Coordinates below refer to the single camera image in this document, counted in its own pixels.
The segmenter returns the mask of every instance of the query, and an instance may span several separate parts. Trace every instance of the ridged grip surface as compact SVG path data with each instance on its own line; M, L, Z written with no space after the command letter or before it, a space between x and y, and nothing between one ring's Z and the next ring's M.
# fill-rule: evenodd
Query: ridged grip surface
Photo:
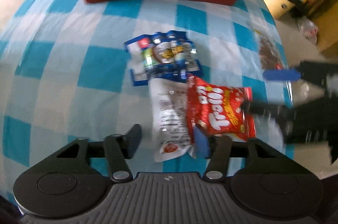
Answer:
M29 215L25 224L318 224L311 217L275 221L239 207L220 184L196 173L139 173L130 183L116 184L92 210L68 219Z

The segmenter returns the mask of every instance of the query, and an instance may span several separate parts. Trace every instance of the red candy bag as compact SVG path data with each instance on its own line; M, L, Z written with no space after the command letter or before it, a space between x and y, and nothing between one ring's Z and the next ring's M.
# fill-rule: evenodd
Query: red candy bag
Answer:
M232 133L243 140L255 137L252 116L244 115L240 108L244 100L252 100L251 88L219 87L193 75L188 83L187 127L191 139L196 124L211 135Z

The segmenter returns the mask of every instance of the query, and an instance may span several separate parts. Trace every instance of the plastic wrapper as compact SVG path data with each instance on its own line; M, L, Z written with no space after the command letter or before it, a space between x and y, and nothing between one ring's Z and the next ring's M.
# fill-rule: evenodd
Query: plastic wrapper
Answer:
M252 116L240 108L244 100L252 100L251 88L221 87L193 75L188 83L187 126L191 138L196 124L211 135L231 133L242 140L255 137Z
M262 69L283 69L282 57L274 42L257 29L255 29L255 32L259 37L259 56Z
M309 19L303 17L297 20L301 34L313 44L317 43L318 27Z
M182 156L191 147L185 117L187 89L187 84L165 79L149 81L156 162Z
M152 78L186 82L187 72L201 75L195 46L183 31L141 35L124 46L131 55L128 66L134 86L146 85Z

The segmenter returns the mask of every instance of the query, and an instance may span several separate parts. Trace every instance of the blue checkered tablecloth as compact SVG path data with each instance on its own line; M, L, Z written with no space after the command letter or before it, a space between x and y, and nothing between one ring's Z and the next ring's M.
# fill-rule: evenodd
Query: blue checkered tablecloth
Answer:
M186 31L197 47L203 78L252 87L253 97L290 104L286 84L264 82L258 39L263 28L283 48L262 0L234 6L179 0L26 0L0 34L0 194L13 201L15 179L82 136L93 141L142 125L144 138L128 164L134 174L199 171L189 155L153 160L148 87L133 87L123 43L141 34ZM273 122L256 119L257 136L288 152ZM229 175L242 165L230 163ZM105 173L104 161L91 164Z

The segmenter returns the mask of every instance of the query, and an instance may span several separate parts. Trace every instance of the floor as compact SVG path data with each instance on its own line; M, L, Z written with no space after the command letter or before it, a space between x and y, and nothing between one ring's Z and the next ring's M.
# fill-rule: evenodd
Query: floor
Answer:
M0 30L19 8L24 0L0 0ZM315 45L305 39L299 32L295 21L284 15L276 21L280 33L286 58L290 66L299 64L301 59L325 61ZM293 84L294 104L312 99L322 94L320 89L309 86L304 82ZM338 173L338 163L330 164L330 150L326 143L299 145L294 151L294 159L323 178L333 173Z

